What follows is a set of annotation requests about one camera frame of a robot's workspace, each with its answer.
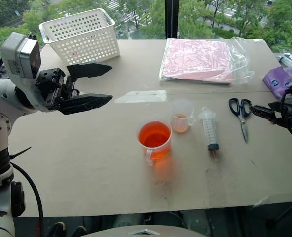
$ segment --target small measuring cup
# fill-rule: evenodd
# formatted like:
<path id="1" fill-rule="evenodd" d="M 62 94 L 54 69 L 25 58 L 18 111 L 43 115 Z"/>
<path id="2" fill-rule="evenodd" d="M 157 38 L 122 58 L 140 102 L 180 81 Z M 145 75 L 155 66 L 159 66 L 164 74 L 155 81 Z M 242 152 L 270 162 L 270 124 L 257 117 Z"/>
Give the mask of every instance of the small measuring cup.
<path id="1" fill-rule="evenodd" d="M 175 132 L 186 132 L 194 123 L 194 105 L 187 99 L 171 102 L 171 127 Z"/>
<path id="2" fill-rule="evenodd" d="M 137 130 L 137 139 L 146 154 L 146 161 L 164 158 L 170 150 L 171 127 L 158 116 L 147 117 Z"/>

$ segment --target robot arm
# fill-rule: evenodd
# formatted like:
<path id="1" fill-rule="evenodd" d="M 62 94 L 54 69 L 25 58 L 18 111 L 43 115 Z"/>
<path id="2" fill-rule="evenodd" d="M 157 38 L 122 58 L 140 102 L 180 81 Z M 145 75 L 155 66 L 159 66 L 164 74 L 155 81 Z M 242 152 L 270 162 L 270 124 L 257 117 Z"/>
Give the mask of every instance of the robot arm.
<path id="1" fill-rule="evenodd" d="M 260 116 L 276 124 L 278 126 L 284 127 L 290 131 L 292 134 L 292 97 L 287 98 L 286 95 L 292 95 L 292 84 L 288 90 L 286 90 L 285 95 L 281 101 L 269 103 L 269 108 L 255 105 L 250 106 L 250 110 L 254 115 Z M 276 117 L 275 112 L 281 113 L 281 117 Z"/>
<path id="2" fill-rule="evenodd" d="M 111 95 L 80 95 L 75 83 L 77 78 L 100 76 L 112 67 L 95 63 L 71 65 L 67 66 L 67 77 L 59 68 L 40 71 L 38 42 L 33 36 L 14 32 L 4 42 L 1 55 L 10 79 L 0 80 L 0 237 L 13 237 L 12 219 L 25 209 L 21 183 L 12 182 L 8 151 L 8 135 L 14 122 L 38 110 L 59 110 L 68 115 L 106 104 Z"/>

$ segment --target white plastic basket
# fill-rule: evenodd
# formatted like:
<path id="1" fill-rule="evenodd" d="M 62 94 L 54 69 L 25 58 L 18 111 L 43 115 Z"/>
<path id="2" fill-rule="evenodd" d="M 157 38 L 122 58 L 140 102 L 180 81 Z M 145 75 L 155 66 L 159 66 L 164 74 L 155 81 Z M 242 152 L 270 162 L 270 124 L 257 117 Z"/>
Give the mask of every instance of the white plastic basket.
<path id="1" fill-rule="evenodd" d="M 66 65 L 101 62 L 120 55 L 115 21 L 103 9 L 93 9 L 39 25 L 48 43 Z"/>

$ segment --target beige tabletop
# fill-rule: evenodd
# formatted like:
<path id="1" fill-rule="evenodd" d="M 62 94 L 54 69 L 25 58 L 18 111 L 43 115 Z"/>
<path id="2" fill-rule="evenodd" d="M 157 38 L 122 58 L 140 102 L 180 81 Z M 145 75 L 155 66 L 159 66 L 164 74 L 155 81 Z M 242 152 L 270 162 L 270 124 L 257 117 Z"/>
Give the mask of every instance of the beige tabletop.
<path id="1" fill-rule="evenodd" d="M 255 77 L 246 85 L 160 82 L 165 40 L 119 40 L 121 56 L 106 61 L 105 75 L 78 80 L 84 93 L 111 94 L 105 106 L 65 116 L 35 113 L 19 118 L 9 137 L 15 153 L 32 146 L 14 161 L 33 178 L 45 216 L 83 216 L 186 210 L 292 201 L 292 137 L 286 129 L 251 115 L 246 144 L 228 99 L 253 104 L 275 101 L 262 82 L 279 66 L 266 43 L 250 40 L 247 51 Z M 48 46 L 43 69 L 66 68 Z M 139 123 L 159 114 L 169 119 L 169 102 L 193 101 L 216 112 L 219 161 L 207 150 L 202 122 L 185 134 L 172 135 L 171 154 L 147 166 L 136 139 Z M 32 189 L 24 178 L 26 211 L 37 216 Z"/>

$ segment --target glass window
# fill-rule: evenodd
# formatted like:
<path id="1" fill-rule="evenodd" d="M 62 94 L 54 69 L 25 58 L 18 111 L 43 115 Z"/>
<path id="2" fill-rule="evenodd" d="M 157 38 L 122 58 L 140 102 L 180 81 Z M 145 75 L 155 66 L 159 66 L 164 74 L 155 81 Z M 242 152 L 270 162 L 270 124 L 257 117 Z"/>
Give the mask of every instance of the glass window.
<path id="1" fill-rule="evenodd" d="M 0 47 L 11 32 L 37 36 L 42 22 L 103 8 L 116 22 L 118 39 L 165 38 L 163 0 L 0 0 Z"/>
<path id="2" fill-rule="evenodd" d="M 265 39 L 292 53 L 292 0 L 180 0 L 178 37 Z"/>

